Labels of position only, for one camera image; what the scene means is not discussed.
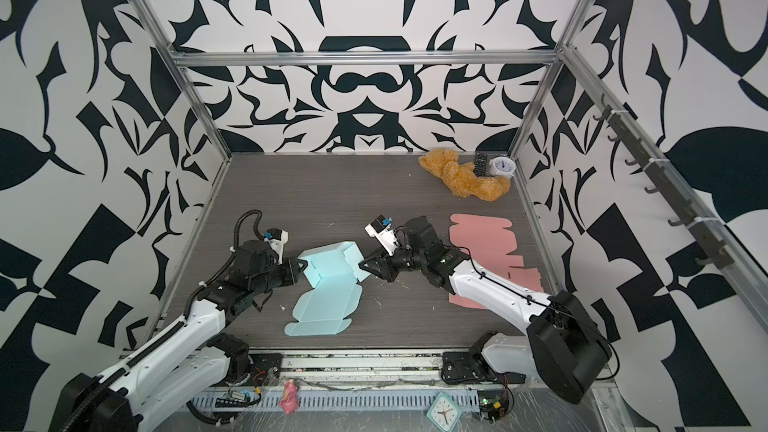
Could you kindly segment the light blue paper box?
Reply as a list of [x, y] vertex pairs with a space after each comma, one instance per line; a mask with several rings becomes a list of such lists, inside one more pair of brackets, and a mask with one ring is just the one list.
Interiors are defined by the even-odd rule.
[[289, 337], [331, 336], [346, 330], [357, 309], [361, 283], [370, 276], [359, 268], [363, 255], [354, 241], [308, 249], [304, 275], [312, 289], [297, 301], [284, 333]]

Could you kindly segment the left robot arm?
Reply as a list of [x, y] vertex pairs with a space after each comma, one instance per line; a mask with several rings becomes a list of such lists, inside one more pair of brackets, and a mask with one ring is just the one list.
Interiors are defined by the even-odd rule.
[[277, 241], [234, 246], [188, 296], [182, 314], [141, 348], [95, 376], [79, 374], [57, 401], [53, 431], [152, 431], [204, 389], [250, 375], [249, 347], [225, 329], [256, 296], [295, 284], [308, 263]]

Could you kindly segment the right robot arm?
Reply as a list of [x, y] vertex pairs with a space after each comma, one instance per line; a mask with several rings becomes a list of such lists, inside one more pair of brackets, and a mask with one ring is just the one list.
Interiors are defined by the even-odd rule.
[[466, 247], [444, 243], [425, 217], [400, 227], [376, 217], [365, 231], [380, 247], [363, 259], [362, 270], [392, 283], [399, 274], [419, 272], [453, 296], [472, 300], [522, 332], [528, 343], [491, 332], [470, 358], [497, 374], [540, 379], [566, 402], [578, 404], [614, 358], [613, 346], [582, 303], [571, 293], [537, 292], [482, 266]]

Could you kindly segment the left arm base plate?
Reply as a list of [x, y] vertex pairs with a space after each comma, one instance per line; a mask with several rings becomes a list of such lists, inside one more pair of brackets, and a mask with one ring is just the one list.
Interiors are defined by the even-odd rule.
[[244, 353], [230, 359], [224, 378], [212, 387], [258, 387], [274, 383], [281, 375], [280, 353]]

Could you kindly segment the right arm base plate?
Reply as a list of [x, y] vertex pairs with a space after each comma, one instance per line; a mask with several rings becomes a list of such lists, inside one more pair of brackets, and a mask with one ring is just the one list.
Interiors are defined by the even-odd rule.
[[494, 372], [479, 354], [469, 352], [444, 352], [442, 354], [441, 380], [448, 385], [461, 384], [524, 384], [527, 376], [515, 372]]

